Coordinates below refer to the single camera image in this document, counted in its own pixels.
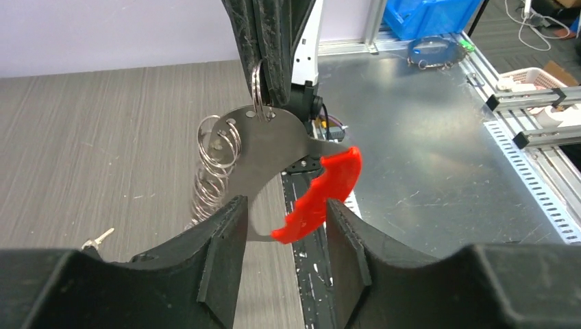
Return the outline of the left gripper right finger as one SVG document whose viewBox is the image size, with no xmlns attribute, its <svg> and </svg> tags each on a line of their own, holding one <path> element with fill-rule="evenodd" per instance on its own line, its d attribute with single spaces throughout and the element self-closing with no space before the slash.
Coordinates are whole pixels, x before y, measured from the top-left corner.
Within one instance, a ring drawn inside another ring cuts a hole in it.
<svg viewBox="0 0 581 329">
<path fill-rule="evenodd" d="M 420 268 L 436 258 L 379 231 L 344 204 L 326 204 L 326 237 L 339 328 L 412 328 Z"/>
</svg>

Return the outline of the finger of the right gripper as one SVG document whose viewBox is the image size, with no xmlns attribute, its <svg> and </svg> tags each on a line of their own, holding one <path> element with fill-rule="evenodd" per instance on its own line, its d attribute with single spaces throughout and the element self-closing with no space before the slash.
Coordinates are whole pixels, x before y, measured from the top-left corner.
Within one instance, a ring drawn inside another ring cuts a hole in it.
<svg viewBox="0 0 581 329">
<path fill-rule="evenodd" d="M 275 107 L 288 103 L 291 92 L 290 1 L 231 1 L 227 12 L 245 76 L 261 64 L 262 98 Z"/>
<path fill-rule="evenodd" d="M 298 64 L 299 85 L 316 82 L 316 42 L 308 28 L 314 1 L 283 1 L 283 86 L 293 82 L 293 65 Z"/>
</svg>

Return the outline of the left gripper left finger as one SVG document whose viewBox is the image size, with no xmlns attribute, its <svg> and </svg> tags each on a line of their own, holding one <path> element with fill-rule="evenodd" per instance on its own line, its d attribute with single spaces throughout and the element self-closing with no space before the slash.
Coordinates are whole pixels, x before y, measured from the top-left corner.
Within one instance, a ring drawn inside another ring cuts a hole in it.
<svg viewBox="0 0 581 329">
<path fill-rule="evenodd" d="M 106 319 L 115 328 L 232 328 L 247 239 L 248 199 L 127 263 L 115 263 Z"/>
</svg>

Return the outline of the metal keyring holder red handle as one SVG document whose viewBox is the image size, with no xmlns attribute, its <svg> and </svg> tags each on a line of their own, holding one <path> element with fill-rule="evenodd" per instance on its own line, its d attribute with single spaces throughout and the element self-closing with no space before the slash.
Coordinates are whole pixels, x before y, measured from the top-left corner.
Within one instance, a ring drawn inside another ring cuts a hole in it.
<svg viewBox="0 0 581 329">
<path fill-rule="evenodd" d="M 277 174 L 311 156 L 323 173 L 295 202 L 282 228 L 257 236 L 260 241 L 295 243 L 325 223 L 328 199 L 347 199 L 360 176 L 362 156 L 355 146 L 310 137 L 294 114 L 263 104 L 261 68 L 257 63 L 251 71 L 250 106 L 207 116 L 198 126 L 199 164 L 187 226 L 209 219 L 236 195 L 253 199 Z"/>
</svg>

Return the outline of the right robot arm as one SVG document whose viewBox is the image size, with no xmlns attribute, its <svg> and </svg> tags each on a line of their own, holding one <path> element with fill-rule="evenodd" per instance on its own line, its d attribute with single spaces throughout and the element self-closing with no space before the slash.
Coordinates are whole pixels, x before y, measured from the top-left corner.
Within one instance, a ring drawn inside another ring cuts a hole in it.
<svg viewBox="0 0 581 329">
<path fill-rule="evenodd" d="M 247 78 L 254 112 L 273 109 L 304 125 L 324 110 L 318 96 L 322 1 L 223 0 Z"/>
</svg>

